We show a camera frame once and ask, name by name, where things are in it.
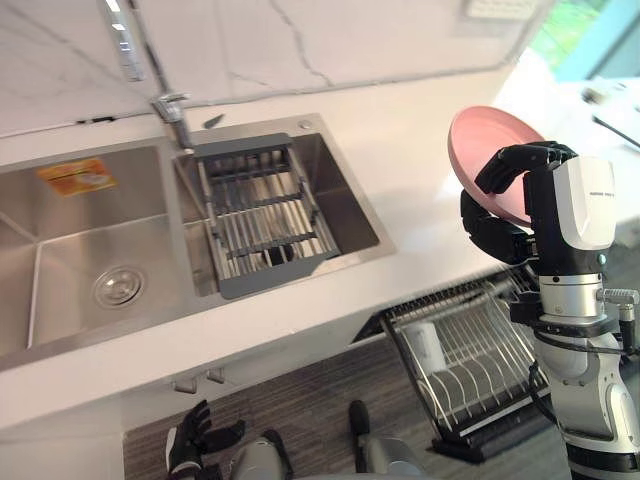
wooden floor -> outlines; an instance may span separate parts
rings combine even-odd
[[[607,283],[640,288],[640,247],[610,252]],[[628,388],[640,408],[640,375]],[[405,440],[427,471],[442,479],[569,479],[564,445],[558,431],[548,428],[529,441],[473,466],[427,451],[433,432],[391,345],[379,341],[310,365],[211,404],[214,427],[243,418],[248,422],[244,443],[267,428],[282,435],[297,477],[329,472],[353,472],[347,408],[362,399],[369,407],[372,430]],[[165,477],[167,430],[181,415],[128,432],[123,449],[128,480]],[[220,462],[228,478],[229,460],[237,448],[207,458]]]

stainless steel sink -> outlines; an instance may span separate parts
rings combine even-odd
[[[391,251],[317,115],[193,137],[212,144],[270,133],[291,137],[337,245],[339,255],[311,276]],[[220,293],[194,157],[176,154],[158,138],[0,168],[0,369],[230,301]],[[93,157],[115,185],[64,196],[41,178],[45,167]],[[273,287],[286,280],[273,276]]]
[[[100,154],[117,184],[72,196],[41,165],[0,175],[0,355],[183,302],[159,152]]]

wire rack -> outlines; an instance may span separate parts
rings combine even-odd
[[[221,290],[252,275],[264,283],[252,289],[268,288],[255,274],[278,266],[301,277],[338,253],[290,145],[205,156],[198,173]]]
[[[438,431],[469,433],[530,402],[532,338],[510,322],[507,301],[531,290],[533,278],[523,268],[503,271],[386,312],[385,330],[405,355]],[[411,341],[411,326],[420,323],[432,323],[437,335],[435,348],[445,364],[435,371],[425,367]],[[546,383],[536,380],[535,387],[543,390]]]

metal rack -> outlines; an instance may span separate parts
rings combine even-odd
[[[525,430],[544,427],[528,385],[534,361],[531,335],[510,322],[507,304],[517,293],[535,288],[534,278],[526,268],[505,270],[382,312],[383,327],[439,437],[436,450],[482,461],[497,453],[489,451],[493,447],[482,450],[483,442],[501,430],[496,422],[520,414],[516,423],[522,423],[525,407],[525,416],[535,419]],[[441,349],[440,368],[425,366],[412,346],[411,326],[420,323],[435,328],[438,341],[432,348]],[[534,387],[540,395],[548,393],[544,379],[536,379]]]
[[[288,136],[221,143],[197,165],[223,296],[303,277],[339,253]]]

pink plate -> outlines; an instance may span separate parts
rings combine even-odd
[[[469,107],[459,112],[449,127],[449,159],[458,180],[476,202],[494,215],[528,227],[531,219],[524,213],[522,175],[500,195],[485,194],[474,180],[502,147],[543,140],[533,128],[507,112]]]

